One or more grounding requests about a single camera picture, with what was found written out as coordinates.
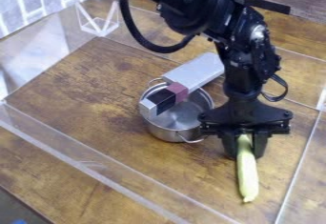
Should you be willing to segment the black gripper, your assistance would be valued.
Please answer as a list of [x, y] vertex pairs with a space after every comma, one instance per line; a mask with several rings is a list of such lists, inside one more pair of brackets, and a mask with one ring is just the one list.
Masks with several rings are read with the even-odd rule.
[[225, 155], [235, 159], [237, 154], [236, 137], [232, 132], [253, 133], [253, 156], [261, 158], [267, 146], [268, 134], [287, 134], [292, 112], [271, 107], [255, 99], [231, 98], [220, 107], [199, 115], [200, 132], [204, 135], [217, 134], [221, 139]]

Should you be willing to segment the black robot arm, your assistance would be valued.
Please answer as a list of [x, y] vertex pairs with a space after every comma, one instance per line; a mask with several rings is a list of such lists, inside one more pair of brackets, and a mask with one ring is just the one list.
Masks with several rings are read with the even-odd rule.
[[184, 36], [172, 46], [159, 46], [145, 39], [132, 20], [128, 0], [120, 0], [121, 17], [137, 43], [149, 51], [171, 53], [184, 48], [192, 38], [204, 35], [215, 44], [224, 65], [227, 103], [199, 115], [200, 132], [221, 139], [224, 152], [236, 158], [239, 135], [252, 137], [251, 153], [263, 157], [267, 139], [287, 134], [292, 112], [271, 107], [259, 100], [277, 102], [261, 86], [268, 80], [280, 85], [281, 57], [275, 53], [263, 16], [244, 0], [151, 0], [172, 31]]

